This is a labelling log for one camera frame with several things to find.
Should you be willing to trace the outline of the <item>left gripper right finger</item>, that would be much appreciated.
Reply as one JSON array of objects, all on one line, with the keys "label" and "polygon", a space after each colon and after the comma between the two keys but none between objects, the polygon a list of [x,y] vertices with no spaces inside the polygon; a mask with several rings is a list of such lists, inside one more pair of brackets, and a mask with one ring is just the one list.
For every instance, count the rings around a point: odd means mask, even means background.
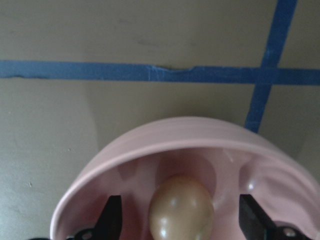
[{"label": "left gripper right finger", "polygon": [[238,224],[246,240],[308,240],[296,227],[276,224],[250,194],[239,196]]}]

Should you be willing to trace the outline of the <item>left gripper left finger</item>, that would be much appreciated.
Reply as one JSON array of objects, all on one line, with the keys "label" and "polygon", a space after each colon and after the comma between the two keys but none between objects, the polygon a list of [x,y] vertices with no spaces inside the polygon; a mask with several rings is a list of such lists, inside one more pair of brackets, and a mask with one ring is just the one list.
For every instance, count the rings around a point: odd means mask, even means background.
[{"label": "left gripper left finger", "polygon": [[108,198],[96,224],[76,234],[68,240],[119,240],[123,225],[122,197],[112,195]]}]

